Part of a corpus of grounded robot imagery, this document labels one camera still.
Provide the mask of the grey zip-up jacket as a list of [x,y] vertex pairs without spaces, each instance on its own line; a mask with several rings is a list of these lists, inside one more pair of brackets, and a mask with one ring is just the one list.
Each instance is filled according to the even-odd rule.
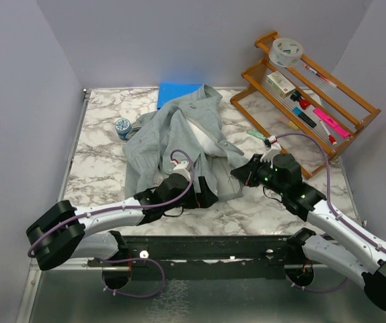
[[248,160],[222,132],[221,100],[215,88],[202,85],[137,118],[122,148],[127,162],[126,197],[152,187],[157,172],[170,175],[172,157],[190,157],[196,192],[201,192],[199,178],[204,177],[221,202],[242,197],[243,184],[230,172]]

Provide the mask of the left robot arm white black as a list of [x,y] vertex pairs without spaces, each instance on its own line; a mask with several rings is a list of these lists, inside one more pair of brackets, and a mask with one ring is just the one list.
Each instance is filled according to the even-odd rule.
[[161,219],[172,209],[207,209],[219,198],[198,177],[199,191],[183,175],[172,174],[156,187],[110,205],[80,209],[70,201],[55,203],[26,230],[28,256],[41,270],[56,268],[74,257],[81,242],[117,227],[138,226]]

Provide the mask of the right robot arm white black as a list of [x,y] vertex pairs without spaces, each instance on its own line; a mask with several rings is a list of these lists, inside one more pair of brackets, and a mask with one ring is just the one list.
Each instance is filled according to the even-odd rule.
[[280,153],[272,161],[255,154],[244,166],[231,170],[231,175],[248,187],[263,186],[279,194],[288,212],[338,242],[333,245],[314,233],[299,234],[300,240],[286,247],[292,262],[308,258],[334,269],[386,312],[386,241],[336,210],[328,197],[304,182],[291,154]]

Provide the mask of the mint green eraser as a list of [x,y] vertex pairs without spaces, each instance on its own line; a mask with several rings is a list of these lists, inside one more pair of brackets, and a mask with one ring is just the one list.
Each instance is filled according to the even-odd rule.
[[253,137],[255,137],[255,138],[257,138],[257,139],[259,139],[261,141],[266,139],[266,136],[263,135],[261,132],[255,131],[255,130],[252,130],[252,129],[248,130],[247,134],[249,134],[249,135],[251,135],[251,136],[253,136]]

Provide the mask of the yellow highlighter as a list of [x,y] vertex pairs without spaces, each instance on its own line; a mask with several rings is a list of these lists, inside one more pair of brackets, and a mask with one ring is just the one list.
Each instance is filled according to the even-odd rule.
[[298,126],[297,126],[295,123],[293,123],[292,121],[289,121],[289,122],[288,122],[288,125],[289,125],[291,128],[293,128],[294,130],[297,130],[297,129],[298,129]]

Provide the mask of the blue black highlighter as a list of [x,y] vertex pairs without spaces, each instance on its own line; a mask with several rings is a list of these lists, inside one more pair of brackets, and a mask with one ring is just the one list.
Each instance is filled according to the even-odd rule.
[[298,107],[294,107],[293,108],[293,112],[304,122],[306,123],[308,126],[310,126],[312,129],[314,129],[317,124],[311,119],[309,118],[300,108]]

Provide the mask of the wooden two-tier rack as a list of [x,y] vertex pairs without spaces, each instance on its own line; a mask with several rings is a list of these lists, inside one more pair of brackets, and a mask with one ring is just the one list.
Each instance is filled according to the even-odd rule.
[[231,103],[264,135],[298,131],[312,136],[314,142],[298,136],[280,140],[285,153],[314,153],[310,164],[301,164],[303,175],[312,178],[324,169],[325,160],[338,159],[381,111],[307,55],[289,67],[274,63],[270,54],[275,44],[288,43],[276,31],[256,39],[263,56],[242,72],[247,87]]

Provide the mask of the red white marker pen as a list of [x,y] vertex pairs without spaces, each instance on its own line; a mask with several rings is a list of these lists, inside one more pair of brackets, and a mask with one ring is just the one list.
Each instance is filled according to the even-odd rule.
[[337,145],[337,141],[336,139],[334,138],[334,136],[330,133],[329,129],[327,128],[327,126],[325,125],[324,121],[320,120],[319,121],[320,125],[322,126],[323,130],[325,131],[330,143],[332,145]]

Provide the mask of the white green small box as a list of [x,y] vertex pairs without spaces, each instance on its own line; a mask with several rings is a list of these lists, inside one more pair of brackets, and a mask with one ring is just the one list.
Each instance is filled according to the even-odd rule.
[[296,87],[280,71],[268,74],[266,76],[266,83],[280,98],[286,98],[296,90]]

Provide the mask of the pink highlighter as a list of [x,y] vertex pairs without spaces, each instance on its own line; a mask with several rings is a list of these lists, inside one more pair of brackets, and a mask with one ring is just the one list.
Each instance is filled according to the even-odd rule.
[[320,108],[315,108],[313,112],[328,126],[330,126],[339,136],[344,139],[349,138],[350,133],[342,128],[338,122],[336,122],[331,116],[328,116],[325,112],[323,112]]

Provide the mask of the blue patterned round container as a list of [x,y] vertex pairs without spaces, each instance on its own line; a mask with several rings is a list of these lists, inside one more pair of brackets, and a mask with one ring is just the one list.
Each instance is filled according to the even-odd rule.
[[130,132],[132,125],[131,122],[126,118],[120,118],[114,123],[115,131],[119,139],[127,141],[127,134]]

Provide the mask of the blue paper sheet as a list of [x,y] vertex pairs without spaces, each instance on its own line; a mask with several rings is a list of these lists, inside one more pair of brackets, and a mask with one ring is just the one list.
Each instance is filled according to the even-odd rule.
[[200,84],[168,83],[159,84],[157,97],[157,110],[160,110],[167,102],[195,92],[201,87]]

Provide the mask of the red pen on top shelf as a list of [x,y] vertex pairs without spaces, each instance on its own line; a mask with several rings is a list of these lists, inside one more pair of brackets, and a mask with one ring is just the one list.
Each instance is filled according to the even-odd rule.
[[311,73],[313,73],[314,75],[316,75],[318,78],[322,79],[324,82],[330,84],[333,88],[337,88],[337,85],[332,82],[330,79],[328,79],[326,76],[322,75],[320,72],[316,71],[313,67],[311,67],[310,65],[308,64],[303,64],[303,67],[310,71]]

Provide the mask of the clear tape roll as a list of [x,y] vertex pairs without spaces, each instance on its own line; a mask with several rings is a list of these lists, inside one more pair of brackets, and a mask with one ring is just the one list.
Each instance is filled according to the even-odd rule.
[[269,59],[280,67],[294,67],[303,55],[303,47],[296,40],[277,38],[272,43]]

